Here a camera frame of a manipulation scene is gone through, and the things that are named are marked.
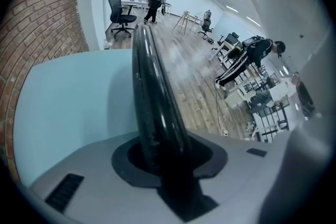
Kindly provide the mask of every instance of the black pants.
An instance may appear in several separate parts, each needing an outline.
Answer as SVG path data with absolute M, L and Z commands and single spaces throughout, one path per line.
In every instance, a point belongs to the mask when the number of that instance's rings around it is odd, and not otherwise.
M 226 70 L 226 72 L 215 79 L 215 82 L 219 83 L 221 86 L 225 86 L 225 84 L 234 80 L 239 76 L 240 73 L 244 72 L 248 66 L 248 63 L 248 54 L 247 51 L 244 51 L 241 57 L 236 60 L 236 62 L 232 64 L 230 68 Z
M 145 17 L 145 20 L 149 20 L 150 17 L 152 17 L 152 22 L 154 23 L 155 20 L 156 20 L 156 12 L 157 11 L 158 11 L 157 9 L 151 9 L 151 8 L 149 8 L 147 16 Z

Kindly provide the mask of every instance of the dark slot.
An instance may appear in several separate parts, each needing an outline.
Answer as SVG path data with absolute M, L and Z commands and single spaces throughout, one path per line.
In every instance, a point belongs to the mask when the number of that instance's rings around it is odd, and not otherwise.
M 266 154 L 267 154 L 267 151 L 262 151 L 262 150 L 259 150 L 257 148 L 250 148 L 246 152 L 250 153 L 250 154 L 253 154 L 253 155 L 260 156 L 260 157 L 265 157 Z
M 66 175 L 47 197 L 46 203 L 60 213 L 63 213 L 83 179 L 83 176 L 75 174 Z

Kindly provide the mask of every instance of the office chair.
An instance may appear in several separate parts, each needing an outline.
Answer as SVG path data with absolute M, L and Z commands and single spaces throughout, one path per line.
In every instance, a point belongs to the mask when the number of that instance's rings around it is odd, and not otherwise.
M 121 0 L 108 0 L 111 6 L 111 22 L 113 23 L 117 23 L 119 25 L 121 25 L 121 27 L 119 28 L 115 28 L 115 29 L 111 29 L 111 33 L 114 30 L 118 30 L 118 32 L 115 33 L 114 37 L 116 37 L 116 35 L 118 33 L 120 33 L 121 31 L 126 32 L 128 35 L 128 37 L 132 37 L 131 33 L 128 32 L 128 30 L 134 30 L 134 28 L 127 28 L 125 27 L 125 25 L 127 26 L 128 23 L 132 23 L 136 20 L 136 16 L 134 15 L 130 15 L 131 11 L 132 11 L 132 7 L 134 7 L 135 5 L 128 5 L 129 11 L 127 15 L 122 15 L 122 9 L 123 8 L 128 8 L 128 7 L 122 7 L 121 6 Z
M 238 42 L 238 37 L 239 36 L 235 32 L 233 32 L 232 34 L 228 34 L 227 37 L 224 40 L 226 42 L 230 43 L 231 45 L 233 45 L 233 44 L 236 44 Z M 224 38 L 224 36 L 221 36 L 220 40 L 217 41 L 217 44 L 219 46 L 221 46 L 223 44 L 223 42 L 224 42 L 224 41 L 222 41 L 223 38 Z M 226 46 L 224 46 L 223 49 L 226 50 L 226 51 L 230 50 Z
M 198 34 L 202 33 L 204 37 L 209 38 L 206 33 L 207 32 L 210 32 L 210 33 L 212 32 L 212 29 L 210 29 L 210 24 L 211 24 L 210 20 L 204 20 L 204 24 L 202 25 L 202 30 L 203 31 L 198 32 Z

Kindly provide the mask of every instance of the black jacket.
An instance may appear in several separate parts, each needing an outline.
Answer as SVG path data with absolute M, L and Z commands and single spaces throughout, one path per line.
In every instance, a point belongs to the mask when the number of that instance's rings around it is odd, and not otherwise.
M 150 0 L 148 5 L 151 9 L 158 9 L 161 7 L 161 0 Z
M 254 46 L 251 46 L 247 49 L 248 59 L 250 62 L 254 62 L 258 68 L 261 67 L 262 58 L 266 57 L 272 50 L 273 41 L 266 38 Z

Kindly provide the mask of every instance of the fluorescent light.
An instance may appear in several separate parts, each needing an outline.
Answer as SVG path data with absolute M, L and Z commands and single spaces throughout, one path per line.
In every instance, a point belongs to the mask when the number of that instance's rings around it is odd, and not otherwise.
M 235 12 L 238 12 L 238 10 L 236 10 L 236 9 L 234 9 L 234 8 L 231 8 L 231 7 L 229 7 L 229 6 L 226 6 L 227 8 L 229 8 L 229 9 L 232 9 L 233 11 L 235 11 Z
M 252 22 L 254 22 L 255 24 L 261 26 L 260 24 L 258 24 L 255 20 L 252 20 L 250 17 L 246 16 L 246 18 L 248 18 L 249 20 L 251 20 Z
M 289 75 L 288 69 L 285 66 L 283 67 L 283 69 L 286 72 L 286 74 Z

